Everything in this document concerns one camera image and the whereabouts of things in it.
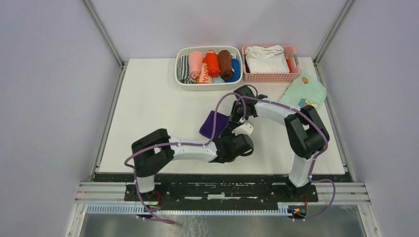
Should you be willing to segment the purple towel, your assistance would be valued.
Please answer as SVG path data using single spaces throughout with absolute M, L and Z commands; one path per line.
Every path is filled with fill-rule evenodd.
M 219 112 L 211 111 L 207 116 L 205 122 L 199 129 L 199 133 L 206 138 L 211 138 L 213 127 L 215 127 L 214 138 L 218 137 L 226 128 L 229 122 L 229 116 Z

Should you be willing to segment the pink towel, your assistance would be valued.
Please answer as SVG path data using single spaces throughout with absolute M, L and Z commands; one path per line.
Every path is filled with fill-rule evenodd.
M 188 55 L 189 64 L 189 76 L 192 79 L 199 77 L 202 64 L 203 64 L 203 53 L 200 51 L 193 51 Z

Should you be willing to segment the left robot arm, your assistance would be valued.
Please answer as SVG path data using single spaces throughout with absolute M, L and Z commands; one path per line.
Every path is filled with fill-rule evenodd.
M 144 201 L 155 196 L 155 175 L 171 161 L 198 160 L 227 163 L 253 153 L 253 141 L 247 134 L 214 138 L 209 144 L 170 136 L 160 128 L 131 144 L 131 159 L 136 179 L 136 193 Z

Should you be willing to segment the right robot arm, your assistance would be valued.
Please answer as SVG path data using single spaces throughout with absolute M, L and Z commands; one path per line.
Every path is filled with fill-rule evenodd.
M 237 100 L 227 126 L 230 133 L 251 135 L 250 117 L 269 119 L 286 128 L 295 156 L 285 194 L 289 200 L 299 201 L 305 196 L 304 186 L 311 181 L 316 158 L 327 149 L 330 140 L 317 110 L 311 105 L 296 109 L 272 101 L 265 95 L 254 95 L 249 85 L 241 86 L 233 93 Z

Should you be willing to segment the red orange rolled towel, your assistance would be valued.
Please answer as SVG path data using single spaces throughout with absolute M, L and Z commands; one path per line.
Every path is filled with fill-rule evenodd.
M 206 53 L 206 63 L 208 66 L 209 76 L 212 78 L 218 77 L 220 74 L 218 55 L 213 50 L 209 50 Z

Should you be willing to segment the brown rolled towel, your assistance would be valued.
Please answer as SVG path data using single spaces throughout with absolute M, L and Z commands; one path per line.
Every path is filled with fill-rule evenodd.
M 231 55 L 228 50 L 222 50 L 217 55 L 220 69 L 220 77 L 224 80 L 230 80 L 233 77 L 233 68 Z

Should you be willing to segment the white cloth in basket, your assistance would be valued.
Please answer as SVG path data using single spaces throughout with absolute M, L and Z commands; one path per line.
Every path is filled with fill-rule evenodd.
M 245 58 L 249 71 L 253 74 L 286 74 L 290 71 L 285 58 L 285 50 L 280 45 L 247 47 Z

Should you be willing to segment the white plastic tub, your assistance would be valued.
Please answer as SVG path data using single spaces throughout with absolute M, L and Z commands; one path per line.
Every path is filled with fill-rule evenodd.
M 239 69 L 238 71 L 238 79 L 233 82 L 221 82 L 221 83 L 210 83 L 210 84 L 196 84 L 196 83 L 183 83 L 181 82 L 181 67 L 185 67 L 187 64 L 187 60 L 184 55 L 189 55 L 189 53 L 193 51 L 200 51 L 202 53 L 207 53 L 208 50 L 213 50 L 215 53 L 219 53 L 222 50 L 229 51 L 231 58 L 236 59 L 239 61 Z M 175 60 L 175 68 L 174 68 L 174 76 L 175 82 L 179 84 L 179 86 L 187 91 L 217 91 L 217 90 L 229 90 L 233 89 L 235 86 L 239 85 L 240 82 L 243 81 L 243 57 L 239 50 L 233 46 L 197 46 L 197 47 L 187 47 L 181 49 L 176 56 Z

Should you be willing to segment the mint green cartoon towel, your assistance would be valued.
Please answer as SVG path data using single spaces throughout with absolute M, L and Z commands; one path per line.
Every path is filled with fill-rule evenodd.
M 311 105 L 316 110 L 319 110 L 326 96 L 326 88 L 318 79 L 311 77 L 305 71 L 301 71 L 299 76 L 288 86 L 278 102 L 295 108 Z

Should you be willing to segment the green white striped rolled towel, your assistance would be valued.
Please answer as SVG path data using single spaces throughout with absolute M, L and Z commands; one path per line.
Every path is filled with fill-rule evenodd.
M 195 84 L 196 80 L 190 77 L 189 55 L 179 58 L 177 66 L 177 80 L 182 84 Z

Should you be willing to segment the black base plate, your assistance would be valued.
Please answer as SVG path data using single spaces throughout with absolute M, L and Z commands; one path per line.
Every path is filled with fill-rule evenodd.
M 267 211 L 281 203 L 319 202 L 320 187 L 292 191 L 285 175 L 158 174 L 155 189 L 141 194 L 163 211 Z

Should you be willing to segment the aluminium frame post right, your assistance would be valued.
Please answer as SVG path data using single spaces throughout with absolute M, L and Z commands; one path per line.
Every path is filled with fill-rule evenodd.
M 342 27 L 343 23 L 345 22 L 348 14 L 350 13 L 351 9 L 355 5 L 356 0 L 345 0 L 342 8 L 339 10 L 336 18 L 333 20 L 331 27 L 329 28 L 328 32 L 326 33 L 324 39 L 322 40 L 316 55 L 313 59 L 313 64 L 317 67 L 322 62 L 323 58 L 325 57 L 328 49 L 330 48 L 333 40 L 337 36 L 340 28 Z

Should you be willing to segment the aluminium frame post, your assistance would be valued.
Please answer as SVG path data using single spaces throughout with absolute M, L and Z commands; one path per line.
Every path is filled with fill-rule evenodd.
M 82 4 L 85 6 L 88 14 L 90 15 L 96 29 L 98 30 L 99 34 L 101 35 L 102 39 L 104 40 L 107 48 L 109 49 L 111 55 L 113 56 L 116 63 L 122 67 L 124 65 L 124 61 L 120 56 L 114 42 L 111 39 L 110 34 L 108 33 L 103 21 L 101 20 L 97 10 L 94 6 L 93 1 L 91 0 L 81 0 Z
M 348 14 L 350 13 L 351 9 L 355 5 L 356 0 L 345 0 L 342 8 L 339 10 L 336 18 L 333 20 L 331 27 L 329 28 L 328 32 L 326 33 L 324 39 L 322 40 L 316 55 L 313 59 L 313 64 L 317 67 L 322 62 L 323 58 L 325 57 L 328 49 L 330 48 L 333 40 L 337 36 L 340 28 L 342 27 L 343 23 L 345 22 Z

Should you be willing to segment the aluminium rail front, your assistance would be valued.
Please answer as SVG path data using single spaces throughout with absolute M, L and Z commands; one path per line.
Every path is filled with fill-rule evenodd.
M 291 216 L 303 206 L 319 206 L 324 209 L 328 204 L 369 205 L 370 197 L 363 183 L 315 184 L 313 191 L 297 200 L 287 200 L 279 192 L 266 194 L 177 194 L 173 191 L 160 191 L 144 200 L 153 213 L 167 215 L 266 215 Z M 133 183 L 81 183 L 75 203 L 94 214 L 132 214 L 147 216 L 149 213 L 136 197 Z

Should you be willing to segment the aluminium frame post left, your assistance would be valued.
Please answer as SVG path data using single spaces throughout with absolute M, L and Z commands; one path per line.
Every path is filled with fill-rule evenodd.
M 88 14 L 90 15 L 96 29 L 98 30 L 99 34 L 101 35 L 102 39 L 104 40 L 107 48 L 109 49 L 111 55 L 113 56 L 116 63 L 122 67 L 124 65 L 124 61 L 120 56 L 114 42 L 111 39 L 110 34 L 108 33 L 103 21 L 101 20 L 97 10 L 94 6 L 93 1 L 91 0 L 81 0 L 82 4 L 85 6 Z

